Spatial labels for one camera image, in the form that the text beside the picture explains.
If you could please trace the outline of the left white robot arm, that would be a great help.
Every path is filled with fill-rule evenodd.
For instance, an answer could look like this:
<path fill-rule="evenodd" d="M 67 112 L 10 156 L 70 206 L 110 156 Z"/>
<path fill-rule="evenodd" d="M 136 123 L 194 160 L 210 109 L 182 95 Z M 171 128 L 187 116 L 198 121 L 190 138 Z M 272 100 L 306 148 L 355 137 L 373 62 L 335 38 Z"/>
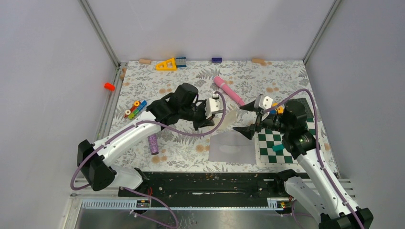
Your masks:
<path fill-rule="evenodd" d="M 198 89 L 183 83 L 175 92 L 153 101 L 145 111 L 117 132 L 90 143 L 78 144 L 77 169 L 72 177 L 72 190 L 91 187 L 126 187 L 136 196 L 148 191 L 148 184 L 138 169 L 115 165 L 115 161 L 141 140 L 166 129 L 178 134 L 202 137 L 218 129 L 215 114 L 225 114 L 224 96 L 216 91 L 211 98 L 200 100 Z"/>

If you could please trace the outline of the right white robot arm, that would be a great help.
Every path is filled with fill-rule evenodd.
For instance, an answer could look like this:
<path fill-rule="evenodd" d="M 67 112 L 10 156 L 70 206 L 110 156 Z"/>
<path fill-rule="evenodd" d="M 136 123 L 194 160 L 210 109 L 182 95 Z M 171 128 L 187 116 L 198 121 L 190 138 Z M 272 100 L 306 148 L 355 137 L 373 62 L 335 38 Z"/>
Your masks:
<path fill-rule="evenodd" d="M 263 118 L 269 103 L 251 102 L 240 107 L 257 114 L 254 124 L 233 129 L 248 139 L 262 129 L 282 134 L 282 145 L 305 170 L 316 190 L 303 183 L 292 169 L 279 172 L 274 183 L 275 193 L 292 196 L 316 220 L 320 229 L 368 229 L 373 214 L 361 208 L 350 197 L 324 161 L 316 138 L 307 128 L 305 106 L 298 101 L 287 101 L 282 114 L 269 114 Z"/>

